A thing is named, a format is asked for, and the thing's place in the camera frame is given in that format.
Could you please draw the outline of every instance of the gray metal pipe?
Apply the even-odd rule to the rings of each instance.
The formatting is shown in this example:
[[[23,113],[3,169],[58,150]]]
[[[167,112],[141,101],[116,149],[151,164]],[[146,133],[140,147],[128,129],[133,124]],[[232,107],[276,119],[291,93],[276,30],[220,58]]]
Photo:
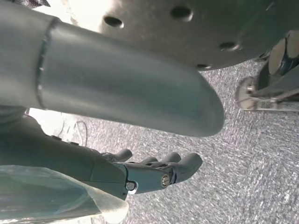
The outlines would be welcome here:
[[[223,124],[196,69],[0,2],[0,104],[209,136]]]

